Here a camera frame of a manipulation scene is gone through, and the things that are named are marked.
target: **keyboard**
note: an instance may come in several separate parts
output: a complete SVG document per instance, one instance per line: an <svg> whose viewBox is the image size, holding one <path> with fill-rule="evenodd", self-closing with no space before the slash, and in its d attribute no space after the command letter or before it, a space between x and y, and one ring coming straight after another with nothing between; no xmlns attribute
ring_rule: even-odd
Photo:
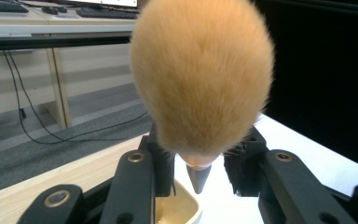
<svg viewBox="0 0 358 224"><path fill-rule="evenodd" d="M135 20L137 14L133 12L109 11L107 9L94 9L82 7L76 10L77 15L85 18L106 18L106 19L124 19Z"/></svg>
<svg viewBox="0 0 358 224"><path fill-rule="evenodd" d="M18 4L0 2L0 12L28 12L28 9Z"/></svg>

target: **black wall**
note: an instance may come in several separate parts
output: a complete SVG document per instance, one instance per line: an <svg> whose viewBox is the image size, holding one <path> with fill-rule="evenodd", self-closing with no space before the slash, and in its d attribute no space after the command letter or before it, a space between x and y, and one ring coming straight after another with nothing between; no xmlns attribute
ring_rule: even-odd
<svg viewBox="0 0 358 224"><path fill-rule="evenodd" d="M255 2L276 48L266 114L358 162L358 7Z"/></svg>

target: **makeup brush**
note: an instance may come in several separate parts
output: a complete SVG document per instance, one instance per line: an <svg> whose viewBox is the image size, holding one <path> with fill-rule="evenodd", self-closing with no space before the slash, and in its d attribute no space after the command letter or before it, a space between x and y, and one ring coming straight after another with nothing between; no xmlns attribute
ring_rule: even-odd
<svg viewBox="0 0 358 224"><path fill-rule="evenodd" d="M158 143L186 161L197 193L264 108L273 62L264 20L246 0L151 0L142 10L131 38L134 82Z"/></svg>

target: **wire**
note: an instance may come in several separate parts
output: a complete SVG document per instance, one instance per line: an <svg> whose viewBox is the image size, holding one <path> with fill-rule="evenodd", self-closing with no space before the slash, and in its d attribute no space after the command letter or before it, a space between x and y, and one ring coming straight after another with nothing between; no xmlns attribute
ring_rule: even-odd
<svg viewBox="0 0 358 224"><path fill-rule="evenodd" d="M101 128L101 129L97 129L97 130L94 130L94 131L90 131L90 132L86 132L86 133L81 133L81 134L77 134L75 136L72 136L72 137L69 137L69 138L60 138L59 136L57 136L56 134L50 132L48 130L48 128L46 127L46 125L43 123L43 121L41 120L41 118L37 115L35 109L34 109L34 105L32 104L31 102L31 99L27 93L27 91L25 90L24 88L24 85L23 85L23 82L22 82L22 78L21 78L21 75L20 75L20 71L10 53L10 51L8 52L8 55L10 57L10 60L12 61L15 69L16 69L16 72L17 72L17 75L19 77L19 81L20 81L20 84L21 84L21 88L30 104L30 107L32 108L35 116L37 117L39 123L42 125L43 129L49 133L51 136L59 139L60 141L56 141L56 142L40 142L36 139L34 139L30 134L28 134L28 132L26 131L25 127L24 127L24 124L23 124L23 121L22 121L22 117L21 117L21 106L20 106L20 96L19 96L19 90L17 88L17 83L16 83L16 78L14 76L14 72L13 72L13 68L11 67L11 64L9 62L9 59L7 57L7 53L5 51L4 52L4 55L5 55L5 58L7 60L7 65L8 67L10 68L10 72L11 72L11 75L12 75L12 78L13 78L13 84L14 84L14 89L16 91L16 97L17 97L17 106L18 106L18 109L19 109L19 117L20 117L20 123L21 123L21 127L23 129L23 131L25 132L25 134L34 142L38 143L38 144L44 144L44 145L53 145L53 144L59 144L59 143L62 143L62 142L92 142L92 141L119 141L119 140L127 140L128 137L126 138L116 138L116 139L82 139L82 140L71 140L71 139L74 139L74 138L77 138L79 136L82 136L82 135L86 135L86 134L90 134L90 133L96 133L96 132L99 132L99 131L103 131L103 130L107 130L107 129L111 129L111 128L114 128L114 127L117 127L117 126L120 126L120 125L123 125L123 124L127 124L127 123L130 123L130 122L133 122L133 121L136 121L137 119L143 117L145 114L147 114L147 111L145 111L142 115L138 116L137 118L135 119L131 119L131 120L128 120L128 121L125 121L125 122L122 122L122 123L119 123L119 124L115 124L115 125L111 125L111 126L108 126L108 127L105 127L105 128Z"/></svg>

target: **white desk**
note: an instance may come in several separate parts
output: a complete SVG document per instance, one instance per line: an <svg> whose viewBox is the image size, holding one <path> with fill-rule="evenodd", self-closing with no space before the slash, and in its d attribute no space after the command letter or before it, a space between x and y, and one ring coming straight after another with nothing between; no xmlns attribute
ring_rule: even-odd
<svg viewBox="0 0 358 224"><path fill-rule="evenodd" d="M285 149L297 154L326 186L351 195L358 185L358 164L310 141L279 122L262 116L255 125L266 138L269 149ZM133 138L81 160L68 163L42 175L0 190L0 223L15 223L33 199L45 189L58 184L77 184L84 191L111 177L118 159L136 149L141 138ZM214 163L205 188L197 199L203 207L200 224L263 223L257 198L239 198L232 194L223 166L223 157ZM186 164L176 157L175 178L193 190Z"/></svg>
<svg viewBox="0 0 358 224"><path fill-rule="evenodd" d="M134 20L89 19L68 13L0 13L0 36L111 35L130 33ZM34 105L45 105L62 127L71 125L68 98L132 83L129 44L13 52ZM21 107L28 106L21 94ZM17 109L6 59L0 54L0 113Z"/></svg>

